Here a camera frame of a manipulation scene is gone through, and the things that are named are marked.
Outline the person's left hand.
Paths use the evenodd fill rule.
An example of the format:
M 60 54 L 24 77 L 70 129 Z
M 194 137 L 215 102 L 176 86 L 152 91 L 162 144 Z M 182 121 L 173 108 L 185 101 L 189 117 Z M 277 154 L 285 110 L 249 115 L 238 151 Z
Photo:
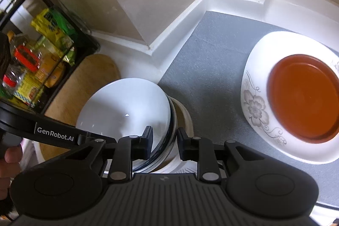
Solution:
M 1 159 L 0 167 L 0 192 L 1 200 L 7 198 L 7 190 L 10 186 L 10 179 L 14 178 L 20 171 L 19 163 L 22 160 L 23 152 L 19 144 L 6 150 L 4 157 Z

